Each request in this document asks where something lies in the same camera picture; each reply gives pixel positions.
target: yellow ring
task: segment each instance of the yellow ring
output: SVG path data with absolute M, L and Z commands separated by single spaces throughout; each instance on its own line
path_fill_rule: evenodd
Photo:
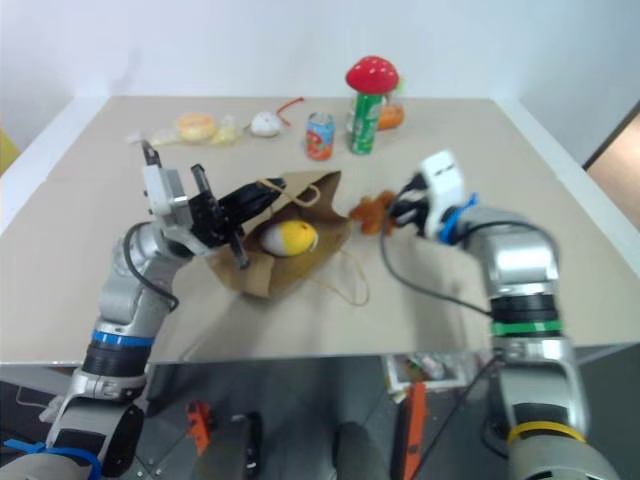
M 530 432 L 532 430 L 552 430 L 554 432 L 564 433 L 565 435 L 569 435 L 572 438 L 575 438 L 579 442 L 587 443 L 582 435 L 580 435 L 573 428 L 568 427 L 567 425 L 562 425 L 561 423 L 556 422 L 525 422 L 520 425 L 516 425 L 509 432 L 509 437 L 507 438 L 507 445 L 511 446 L 513 441 L 520 436 L 520 434 L 524 432 Z

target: white wall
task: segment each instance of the white wall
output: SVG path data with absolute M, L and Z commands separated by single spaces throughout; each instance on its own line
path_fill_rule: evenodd
M 558 52 L 589 39 L 582 26 L 597 23 L 605 3 L 1 1 L 0 111 L 21 147 L 72 95 L 345 95 L 346 70 L 369 53 L 396 64 L 407 95 L 526 93 L 546 121 L 555 118 L 543 100 Z M 600 62 L 580 58 L 580 72 Z
M 524 106 L 584 164 L 640 100 L 640 2 L 588 0 L 532 62 Z

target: red mushroom cap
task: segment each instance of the red mushroom cap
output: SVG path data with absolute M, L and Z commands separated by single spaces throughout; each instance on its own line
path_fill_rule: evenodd
M 347 83 L 360 93 L 380 95 L 390 92 L 400 77 L 391 62 L 384 58 L 369 55 L 356 63 L 347 72 Z

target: soda can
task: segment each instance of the soda can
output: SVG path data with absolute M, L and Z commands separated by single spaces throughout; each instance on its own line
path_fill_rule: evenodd
M 381 106 L 382 95 L 358 94 L 351 132 L 351 151 L 356 155 L 366 155 L 373 150 Z
M 314 160 L 326 160 L 333 152 L 336 125 L 328 113 L 312 113 L 307 121 L 307 156 Z

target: green ring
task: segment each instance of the green ring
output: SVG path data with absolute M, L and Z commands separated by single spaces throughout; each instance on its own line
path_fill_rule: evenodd
M 562 330 L 562 322 L 560 320 L 547 320 L 545 322 L 527 322 L 527 323 L 497 323 L 491 325 L 491 333 L 501 337 L 514 333 L 536 333 L 536 332 L 552 332 Z

